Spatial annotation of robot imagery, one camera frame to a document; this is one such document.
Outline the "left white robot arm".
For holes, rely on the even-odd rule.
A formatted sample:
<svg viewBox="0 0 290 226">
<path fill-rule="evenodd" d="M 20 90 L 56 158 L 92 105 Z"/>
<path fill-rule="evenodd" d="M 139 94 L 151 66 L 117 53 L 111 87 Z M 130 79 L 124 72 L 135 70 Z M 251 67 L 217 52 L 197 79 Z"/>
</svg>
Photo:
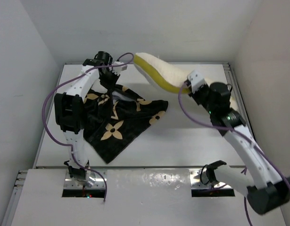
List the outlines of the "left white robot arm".
<svg viewBox="0 0 290 226">
<path fill-rule="evenodd" d="M 126 69 L 117 67 L 119 61 L 112 61 L 110 54 L 98 52 L 93 59 L 86 59 L 78 79 L 62 94 L 54 97 L 56 123 L 64 133 L 69 145 L 69 160 L 65 162 L 71 178 L 79 182 L 89 179 L 89 160 L 85 152 L 83 131 L 87 123 L 84 99 L 96 81 L 110 89 L 116 84 L 120 72 Z"/>
</svg>

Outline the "black floral pillowcase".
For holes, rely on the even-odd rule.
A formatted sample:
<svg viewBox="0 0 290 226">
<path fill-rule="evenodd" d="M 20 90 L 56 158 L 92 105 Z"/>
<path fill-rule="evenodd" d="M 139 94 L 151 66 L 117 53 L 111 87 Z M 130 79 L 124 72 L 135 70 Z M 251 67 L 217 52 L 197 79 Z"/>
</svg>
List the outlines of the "black floral pillowcase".
<svg viewBox="0 0 290 226">
<path fill-rule="evenodd" d="M 146 100 L 122 85 L 115 85 L 115 103 L 104 103 L 105 93 L 89 90 L 84 99 L 87 123 L 84 140 L 109 164 L 134 139 L 164 116 L 166 100 Z"/>
</svg>

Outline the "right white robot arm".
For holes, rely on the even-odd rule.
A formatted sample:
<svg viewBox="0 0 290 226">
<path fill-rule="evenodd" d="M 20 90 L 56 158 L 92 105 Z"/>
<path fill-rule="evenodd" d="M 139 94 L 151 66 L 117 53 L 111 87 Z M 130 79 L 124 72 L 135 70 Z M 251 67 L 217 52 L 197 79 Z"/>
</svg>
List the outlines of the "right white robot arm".
<svg viewBox="0 0 290 226">
<path fill-rule="evenodd" d="M 224 161 L 207 164 L 203 184 L 223 182 L 242 194 L 251 208 L 264 215 L 290 201 L 290 176 L 284 176 L 264 155 L 252 138 L 248 126 L 231 106 L 231 88 L 222 82 L 210 85 L 205 80 L 186 80 L 188 95 L 202 106 L 210 117 L 210 124 L 193 122 L 216 129 L 242 159 L 251 178 L 235 173 Z"/>
</svg>

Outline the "cream yellow pillow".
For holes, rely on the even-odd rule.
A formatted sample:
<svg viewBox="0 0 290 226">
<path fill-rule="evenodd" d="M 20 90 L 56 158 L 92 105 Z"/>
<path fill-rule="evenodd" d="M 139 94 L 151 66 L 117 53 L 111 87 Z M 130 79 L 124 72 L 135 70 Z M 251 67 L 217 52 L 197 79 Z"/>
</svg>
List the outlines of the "cream yellow pillow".
<svg viewBox="0 0 290 226">
<path fill-rule="evenodd" d="M 225 78 L 219 78 L 224 73 L 216 69 L 216 65 L 197 65 L 194 69 L 184 70 L 148 53 L 135 53 L 133 64 L 153 87 L 173 94 L 178 94 L 179 88 L 192 71 L 204 76 L 208 85 L 227 82 Z"/>
</svg>

